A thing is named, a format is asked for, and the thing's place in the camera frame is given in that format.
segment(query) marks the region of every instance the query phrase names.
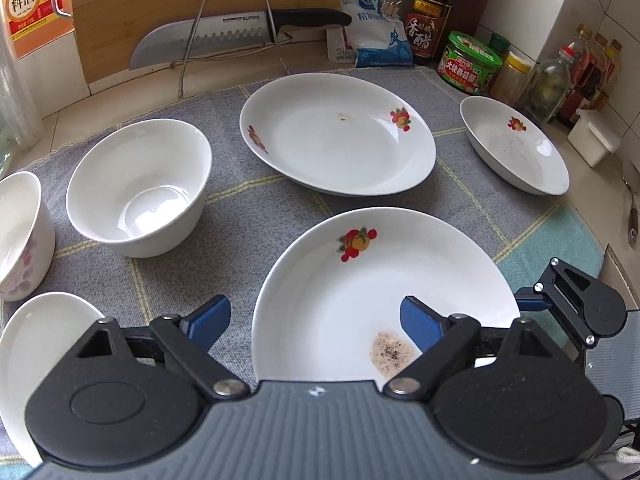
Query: kitchen knife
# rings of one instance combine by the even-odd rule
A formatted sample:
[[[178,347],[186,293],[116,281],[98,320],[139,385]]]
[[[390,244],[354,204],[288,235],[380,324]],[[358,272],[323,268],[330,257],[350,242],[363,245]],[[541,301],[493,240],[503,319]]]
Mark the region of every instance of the kitchen knife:
[[[351,17],[334,9],[272,10],[273,25],[278,32],[283,25],[323,27],[351,23]],[[129,70],[181,60],[187,47],[193,20],[167,23],[148,33],[136,46],[129,60]],[[266,10],[241,12],[200,19],[193,38],[190,57],[204,56],[261,43],[273,43]]]

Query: green can lid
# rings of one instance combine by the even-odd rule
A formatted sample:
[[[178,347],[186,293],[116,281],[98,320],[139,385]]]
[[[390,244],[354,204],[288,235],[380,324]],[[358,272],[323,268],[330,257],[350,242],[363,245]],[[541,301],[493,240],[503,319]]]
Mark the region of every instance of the green can lid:
[[[511,42],[507,38],[502,37],[500,34],[493,32],[491,34],[491,40],[489,41],[489,47],[494,49],[499,54],[506,54],[509,51]]]
[[[453,30],[451,34],[449,34],[449,41],[462,52],[481,63],[489,65],[492,68],[500,68],[502,66],[500,56],[484,43],[476,40],[473,36]]]

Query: metal spoon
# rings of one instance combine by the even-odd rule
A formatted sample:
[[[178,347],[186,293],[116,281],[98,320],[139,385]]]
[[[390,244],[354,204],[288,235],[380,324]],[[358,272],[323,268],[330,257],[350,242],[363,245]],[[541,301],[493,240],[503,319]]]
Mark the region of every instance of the metal spoon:
[[[640,173],[633,163],[626,159],[622,163],[622,180],[631,191],[631,211],[629,212],[629,245],[634,246],[638,239],[638,209],[636,209],[636,192],[640,191]]]

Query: jar with yellow lid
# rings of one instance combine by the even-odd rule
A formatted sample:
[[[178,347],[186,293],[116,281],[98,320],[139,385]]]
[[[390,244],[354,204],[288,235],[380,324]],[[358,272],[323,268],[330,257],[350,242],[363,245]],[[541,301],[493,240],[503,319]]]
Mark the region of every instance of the jar with yellow lid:
[[[532,64],[528,60],[510,52],[495,78],[489,95],[506,105],[513,106],[522,95],[531,69]]]

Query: mushroom sauce can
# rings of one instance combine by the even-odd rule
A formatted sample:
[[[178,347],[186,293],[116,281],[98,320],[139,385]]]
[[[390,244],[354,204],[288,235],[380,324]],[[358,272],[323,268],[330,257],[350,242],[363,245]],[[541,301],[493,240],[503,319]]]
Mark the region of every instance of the mushroom sauce can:
[[[486,92],[502,59],[481,41],[462,32],[449,34],[449,42],[438,65],[447,83],[468,94]]]

